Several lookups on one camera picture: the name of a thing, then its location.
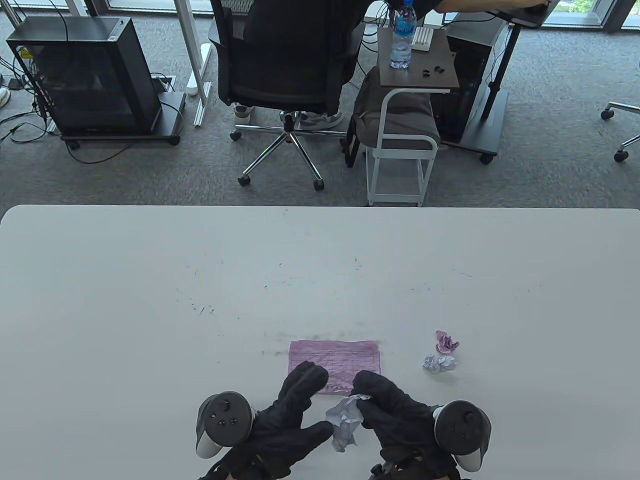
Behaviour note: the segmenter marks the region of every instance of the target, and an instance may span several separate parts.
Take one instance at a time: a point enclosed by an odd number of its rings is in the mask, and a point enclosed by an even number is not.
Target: floor
[[[184,90],[189,60],[176,18],[135,17],[134,24],[151,71],[177,75]],[[197,19],[200,38],[209,20]],[[11,31],[0,17],[4,37]],[[11,58],[7,45],[0,54]],[[499,156],[489,166],[475,154],[438,153],[426,206],[434,207],[640,207],[640,145],[627,162],[612,155],[618,144],[640,131],[640,116],[618,113],[609,122],[599,112],[608,100],[638,103],[640,70],[637,35],[581,31],[523,31],[504,78],[509,109]],[[373,53],[364,51],[365,69]],[[216,59],[206,78],[216,88]],[[362,80],[356,72],[354,84]],[[353,105],[356,87],[347,84],[341,104]],[[0,147],[0,216],[17,204],[161,205],[352,205],[366,204],[363,162],[344,167],[335,140],[305,141],[323,174],[326,189],[315,192],[312,176],[290,145],[252,174],[250,186],[236,181],[271,137],[245,134],[229,139],[233,114],[212,99],[204,125],[193,127],[196,100],[189,98],[179,146],[141,144],[96,165],[74,161],[54,136],[25,145],[5,140]],[[0,118],[31,109],[31,96],[13,92]],[[39,122],[36,116],[31,118]],[[276,113],[260,110],[258,124],[274,125]],[[0,136],[18,121],[0,127]],[[28,138],[35,129],[20,130]],[[116,152],[83,145],[87,161]]]

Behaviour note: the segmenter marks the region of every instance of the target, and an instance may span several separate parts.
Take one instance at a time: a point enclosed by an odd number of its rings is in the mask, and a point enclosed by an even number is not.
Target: black computer tower
[[[506,23],[491,19],[487,13],[459,13],[453,21],[447,27],[447,39],[455,55],[460,87],[445,95],[432,95],[431,107],[440,137],[457,143],[486,94],[492,67],[494,75],[498,69]]]
[[[162,107],[131,18],[30,16],[7,43],[64,136],[153,130]]]

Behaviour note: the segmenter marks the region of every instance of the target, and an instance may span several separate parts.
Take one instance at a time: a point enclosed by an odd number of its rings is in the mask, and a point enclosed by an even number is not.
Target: black glove
[[[441,450],[433,432],[431,407],[413,400],[395,383],[377,373],[362,371],[353,379],[351,395],[370,395],[358,400],[364,428],[373,429],[380,441],[380,455],[396,465],[415,464],[424,480],[449,476],[460,480],[453,457]]]
[[[285,379],[278,399],[258,412],[249,437],[229,450],[212,478],[228,474],[237,480],[288,476],[294,463],[333,434],[329,422],[300,429],[302,413],[311,406],[311,397],[326,385],[328,378],[327,371],[313,362],[299,364]]]

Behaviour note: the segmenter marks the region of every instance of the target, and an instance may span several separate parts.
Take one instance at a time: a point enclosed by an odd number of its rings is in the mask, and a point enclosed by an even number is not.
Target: chrome chair base
[[[242,174],[238,177],[238,183],[243,187],[249,185],[251,182],[251,178],[249,177],[249,173],[254,171],[258,165],[260,165],[265,158],[271,155],[283,142],[292,143],[296,150],[304,160],[306,166],[313,173],[314,179],[314,189],[316,191],[320,191],[324,189],[324,181],[322,180],[322,176],[320,176],[320,172],[316,168],[316,166],[309,158],[305,147],[302,146],[298,136],[304,135],[318,135],[318,136],[327,136],[327,137],[340,137],[344,138],[345,132],[336,132],[332,130],[301,130],[298,128],[298,124],[300,122],[300,111],[294,112],[280,112],[280,119],[282,120],[281,127],[257,127],[254,125],[236,125],[236,129],[231,132],[230,137],[232,140],[238,140],[242,132],[261,132],[261,133],[271,133],[278,135],[278,138],[271,142],[271,144],[264,149],[264,151],[256,158],[251,165],[244,169]]]
[[[638,106],[628,105],[628,104],[618,103],[618,102],[609,102],[607,103],[606,108],[600,112],[600,118],[602,120],[610,119],[614,115],[614,111],[612,109],[624,110],[630,113],[635,113],[636,115],[640,115],[640,107]],[[629,152],[627,152],[625,149],[629,145],[633,145],[638,141],[640,141],[640,135],[636,135],[633,138],[630,138],[629,140],[620,143],[620,146],[618,147],[618,151],[613,155],[613,159],[616,162],[624,162],[627,158],[629,158]]]

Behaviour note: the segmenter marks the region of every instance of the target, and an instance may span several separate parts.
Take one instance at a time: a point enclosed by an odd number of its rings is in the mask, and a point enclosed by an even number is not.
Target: sneaker
[[[302,112],[298,127],[300,130],[328,130],[335,127],[341,121],[342,112],[338,112],[335,115]]]
[[[233,103],[234,115],[236,116],[236,125],[247,125],[251,122],[251,112],[253,107],[247,107],[240,105],[239,103]]]
[[[7,87],[0,87],[0,108],[4,107],[11,98],[11,90]]]

